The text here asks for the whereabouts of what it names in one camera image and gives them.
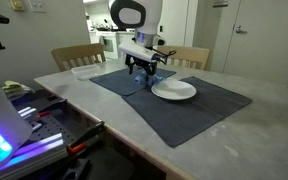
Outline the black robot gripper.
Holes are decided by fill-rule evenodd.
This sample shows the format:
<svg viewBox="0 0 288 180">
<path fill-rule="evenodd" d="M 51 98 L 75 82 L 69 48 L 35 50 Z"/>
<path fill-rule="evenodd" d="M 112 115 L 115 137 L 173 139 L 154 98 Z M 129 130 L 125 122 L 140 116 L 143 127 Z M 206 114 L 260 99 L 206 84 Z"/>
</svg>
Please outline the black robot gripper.
<svg viewBox="0 0 288 180">
<path fill-rule="evenodd" d="M 129 75 L 133 73 L 133 66 L 139 66 L 145 70 L 146 74 L 146 85 L 152 86 L 153 84 L 153 75 L 156 73 L 157 63 L 156 62 L 148 62 L 137 57 L 133 57 L 131 55 L 127 55 L 125 58 L 125 64 L 129 68 Z"/>
</svg>

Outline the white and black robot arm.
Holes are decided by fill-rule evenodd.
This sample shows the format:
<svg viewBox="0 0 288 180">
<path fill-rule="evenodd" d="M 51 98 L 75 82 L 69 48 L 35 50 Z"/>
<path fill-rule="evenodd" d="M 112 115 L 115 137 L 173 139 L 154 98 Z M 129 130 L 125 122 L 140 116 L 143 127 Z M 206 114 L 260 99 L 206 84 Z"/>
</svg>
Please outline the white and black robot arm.
<svg viewBox="0 0 288 180">
<path fill-rule="evenodd" d="M 118 49 L 126 54 L 125 64 L 129 73 L 139 66 L 143 72 L 135 81 L 152 86 L 161 80 L 156 76 L 159 55 L 153 51 L 158 41 L 158 25 L 163 0 L 109 0 L 111 19 L 120 28 L 135 30 L 132 41 L 124 41 Z"/>
</svg>

